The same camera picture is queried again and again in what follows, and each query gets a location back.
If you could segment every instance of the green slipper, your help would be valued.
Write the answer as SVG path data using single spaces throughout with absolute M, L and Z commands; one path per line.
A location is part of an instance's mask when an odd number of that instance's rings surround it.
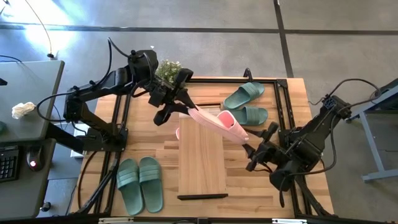
M 163 208 L 163 188 L 160 164 L 153 157 L 139 161 L 139 183 L 148 212 L 156 213 Z
M 268 111 L 255 106 L 244 106 L 240 110 L 229 111 L 240 125 L 257 126 L 266 122 Z
M 138 165 L 134 160 L 126 159 L 120 163 L 116 176 L 118 189 L 122 193 L 124 205 L 129 215 L 137 215 L 144 209 L 138 169 Z
M 264 92 L 264 85 L 256 82 L 249 82 L 239 86 L 238 90 L 224 100 L 224 108 L 233 110 L 245 103 L 258 98 Z

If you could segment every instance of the pink slipper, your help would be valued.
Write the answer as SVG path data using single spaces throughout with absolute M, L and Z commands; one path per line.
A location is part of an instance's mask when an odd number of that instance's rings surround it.
M 222 111 L 218 116 L 201 109 L 197 106 L 196 109 L 188 109 L 188 114 L 201 125 L 210 128 L 224 138 L 236 144 L 246 144 L 249 140 L 248 134 L 244 131 L 242 126 L 235 120 L 234 116 L 229 111 Z M 180 128 L 175 131 L 177 139 L 180 139 Z

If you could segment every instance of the wooden table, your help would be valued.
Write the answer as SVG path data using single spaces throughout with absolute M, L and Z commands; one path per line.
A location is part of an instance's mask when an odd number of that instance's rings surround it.
M 296 126 L 303 126 L 311 120 L 311 112 L 308 105 L 307 93 L 302 78 L 288 78 L 289 95 L 292 104 Z M 188 92 L 196 103 L 221 103 L 237 89 L 239 83 L 189 83 Z M 274 88 L 272 85 L 264 84 L 264 94 L 250 102 L 268 110 L 269 117 L 265 124 L 254 129 L 266 129 L 271 121 L 279 123 Z M 98 100 L 95 113 L 103 120 L 110 122 L 116 96 L 110 95 Z M 245 170 L 247 163 L 245 150 L 224 139 L 224 163 L 226 172 L 226 198 L 211 200 L 188 200 L 177 199 L 178 194 L 178 140 L 175 130 L 178 127 L 178 114 L 171 115 L 169 121 L 161 126 L 153 123 L 153 118 L 158 111 L 148 104 L 149 95 L 143 95 L 131 100 L 127 128 L 129 137 L 126 150 L 121 160 L 135 159 L 137 162 L 144 156 L 155 157 L 162 166 L 162 182 L 164 188 L 164 208 L 159 213 L 149 213 L 144 210 L 138 216 L 143 217 L 240 217 L 240 218 L 288 218 L 294 217 L 290 192 L 284 192 L 285 208 L 280 207 L 279 192 L 269 182 L 267 172 L 248 172 Z M 282 97 L 284 114 L 286 107 Z M 257 147 L 260 139 L 249 135 L 249 144 Z M 271 141 L 278 142 L 275 134 Z M 104 153 L 97 153 L 88 164 L 81 186 L 81 200 L 85 203 L 97 187 L 103 163 Z M 321 169 L 319 164 L 314 170 Z M 325 174 L 307 176 L 308 188 L 324 206 L 333 213 L 328 185 Z M 298 200 L 302 204 L 301 193 L 298 190 Z M 77 210 L 77 194 L 73 198 L 71 212 Z M 102 209 L 105 207 L 108 189 L 104 190 Z M 124 202 L 120 191 L 116 189 L 113 209 L 111 215 L 128 216 L 124 208 Z

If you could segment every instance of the gray floor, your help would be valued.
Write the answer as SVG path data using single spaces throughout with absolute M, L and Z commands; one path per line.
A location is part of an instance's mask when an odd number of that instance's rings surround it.
M 4 24 L 37 22 L 23 1 L 11 1 L 0 16 Z M 30 0 L 46 24 L 103 27 L 187 27 L 278 29 L 272 0 Z M 290 30 L 398 30 L 395 0 L 280 0 L 285 29 Z M 50 31 L 53 52 L 66 63 L 59 92 L 104 75 L 108 62 L 106 38 L 124 51 L 154 46 L 159 59 L 178 60 L 195 75 L 240 77 L 246 67 L 255 77 L 286 77 L 279 34 L 201 32 L 84 32 Z M 286 35 L 294 77 L 305 80 L 310 100 L 317 101 L 348 77 L 365 78 L 381 86 L 397 78 L 397 35 Z M 47 60 L 49 45 L 41 27 L 2 29 L 0 53 L 21 60 Z M 112 68 L 126 60 L 114 52 Z M 343 85 L 336 94 L 348 102 L 369 97 L 366 85 Z M 96 102 L 90 103 L 95 108 Z M 63 110 L 63 98 L 56 106 Z M 312 106 L 316 115 L 319 107 Z M 361 175 L 376 171 L 361 125 L 340 123 L 335 130 L 338 162 L 326 173 L 335 213 L 346 218 L 398 220 L 398 178 L 364 184 Z M 56 150 L 50 178 L 77 177 L 79 163 L 67 168 L 68 154 Z M 325 162 L 331 162 L 326 140 Z M 65 213 L 70 195 L 52 194 L 46 200 L 59 203 Z M 73 183 L 65 184 L 72 192 Z

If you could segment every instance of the white crumpled paper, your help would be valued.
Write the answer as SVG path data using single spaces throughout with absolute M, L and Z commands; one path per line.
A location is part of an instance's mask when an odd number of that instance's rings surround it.
M 14 119 L 19 119 L 25 114 L 31 112 L 34 110 L 36 105 L 34 105 L 32 102 L 27 102 L 27 103 L 18 103 L 12 108 L 12 118 Z

